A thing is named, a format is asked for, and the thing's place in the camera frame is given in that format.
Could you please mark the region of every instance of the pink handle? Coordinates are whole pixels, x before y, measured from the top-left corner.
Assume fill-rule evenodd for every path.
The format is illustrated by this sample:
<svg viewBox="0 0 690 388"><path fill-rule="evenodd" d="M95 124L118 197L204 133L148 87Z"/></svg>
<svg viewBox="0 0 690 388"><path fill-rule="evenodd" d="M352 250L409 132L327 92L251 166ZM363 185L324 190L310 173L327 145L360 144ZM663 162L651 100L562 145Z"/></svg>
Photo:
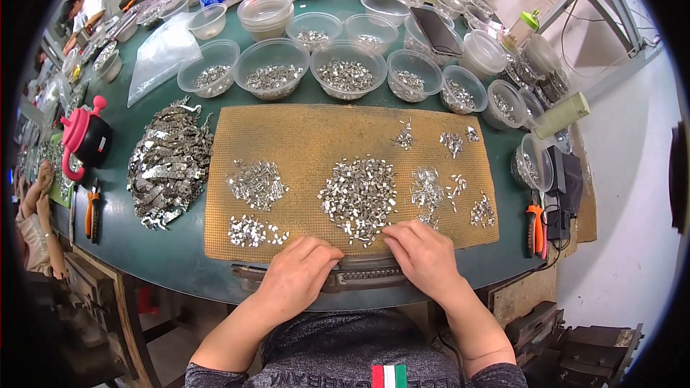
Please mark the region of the pink handle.
<svg viewBox="0 0 690 388"><path fill-rule="evenodd" d="M72 151L70 151L67 147L65 147L65 151L62 155L62 172L65 173L65 176L72 180L73 182L78 182L82 179L84 176L84 168L79 167L79 170L77 172L74 172L70 169L70 156L72 155Z"/></svg>

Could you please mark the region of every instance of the orange-handled pliers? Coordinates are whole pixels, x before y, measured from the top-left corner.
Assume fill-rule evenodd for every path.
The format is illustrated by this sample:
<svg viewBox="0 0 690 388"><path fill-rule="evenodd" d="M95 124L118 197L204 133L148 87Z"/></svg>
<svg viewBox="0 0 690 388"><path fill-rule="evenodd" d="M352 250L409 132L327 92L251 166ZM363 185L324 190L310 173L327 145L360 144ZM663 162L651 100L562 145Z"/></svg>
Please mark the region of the orange-handled pliers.
<svg viewBox="0 0 690 388"><path fill-rule="evenodd" d="M539 206L537 192L532 191L532 201L525 213L527 213L527 256L534 258L534 255L541 256L544 249L544 227L542 224L544 209Z"/></svg>
<svg viewBox="0 0 690 388"><path fill-rule="evenodd" d="M88 206L86 207L86 219L84 229L86 237L91 239L91 243L96 243L98 239L98 218L99 207L101 206L101 194L98 189L98 178L93 180L93 187L88 193Z"/></svg>

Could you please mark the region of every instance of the person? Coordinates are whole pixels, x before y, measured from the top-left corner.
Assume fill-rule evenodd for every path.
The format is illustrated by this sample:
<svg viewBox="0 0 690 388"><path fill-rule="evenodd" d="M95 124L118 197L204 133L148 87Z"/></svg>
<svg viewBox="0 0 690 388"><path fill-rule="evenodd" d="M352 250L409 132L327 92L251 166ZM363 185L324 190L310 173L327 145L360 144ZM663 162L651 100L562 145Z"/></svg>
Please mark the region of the person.
<svg viewBox="0 0 690 388"><path fill-rule="evenodd" d="M24 176L19 179L17 244L24 269L62 279L67 275L65 255L50 226L50 199L44 192L52 182L52 165L43 160L36 182L24 194Z"/></svg>
<svg viewBox="0 0 690 388"><path fill-rule="evenodd" d="M60 22L74 19L72 35L65 43L62 53L67 56L77 44L77 33L84 27L93 27L100 20L107 20L106 0L67 0L62 5Z"/></svg>
<svg viewBox="0 0 690 388"><path fill-rule="evenodd" d="M526 388L506 334L458 273L451 239L419 220L383 232L405 276L445 310L460 363L426 346L412 320L392 309L302 313L343 258L327 242L303 236L272 259L256 292L206 336L185 386ZM248 378L259 346L263 370Z"/></svg>

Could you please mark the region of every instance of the clear plastic bag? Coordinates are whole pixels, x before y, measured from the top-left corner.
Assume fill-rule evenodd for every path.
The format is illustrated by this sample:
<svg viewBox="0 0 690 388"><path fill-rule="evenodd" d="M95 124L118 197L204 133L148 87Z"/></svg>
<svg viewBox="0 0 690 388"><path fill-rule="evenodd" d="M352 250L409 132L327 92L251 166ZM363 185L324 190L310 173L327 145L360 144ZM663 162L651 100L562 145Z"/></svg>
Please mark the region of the clear plastic bag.
<svg viewBox="0 0 690 388"><path fill-rule="evenodd" d="M194 35L185 28L193 13L179 13L151 33L137 51L127 108L170 77L187 59L201 58Z"/></svg>

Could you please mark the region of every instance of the black smartphone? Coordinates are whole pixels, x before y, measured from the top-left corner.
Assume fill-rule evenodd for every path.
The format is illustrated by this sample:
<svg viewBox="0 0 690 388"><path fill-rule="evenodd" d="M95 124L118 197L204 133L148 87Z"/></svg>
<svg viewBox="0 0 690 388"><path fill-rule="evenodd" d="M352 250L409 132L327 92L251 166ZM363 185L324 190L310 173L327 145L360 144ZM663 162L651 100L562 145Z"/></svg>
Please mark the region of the black smartphone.
<svg viewBox="0 0 690 388"><path fill-rule="evenodd" d="M410 8L420 30L427 37L431 49L443 56L462 57L462 50L448 26L437 13L429 9Z"/></svg>

